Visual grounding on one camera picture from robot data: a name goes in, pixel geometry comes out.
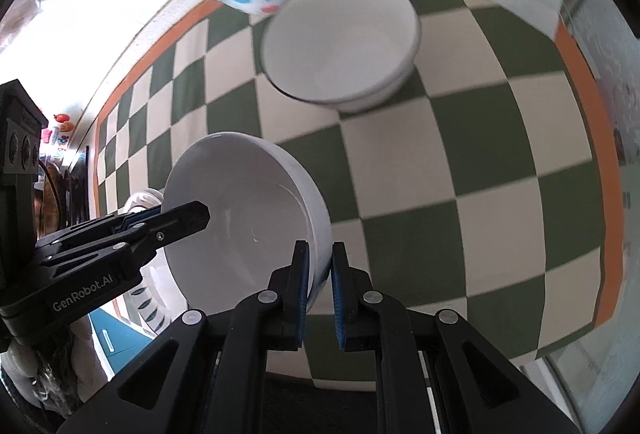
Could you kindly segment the left white gloved hand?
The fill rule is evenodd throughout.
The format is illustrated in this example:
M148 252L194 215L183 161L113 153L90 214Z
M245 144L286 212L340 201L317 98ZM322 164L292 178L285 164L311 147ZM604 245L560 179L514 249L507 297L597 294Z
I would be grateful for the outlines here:
M1 367L30 404L70 417L107 384L96 354L88 316L61 330L39 350L12 341L1 355Z

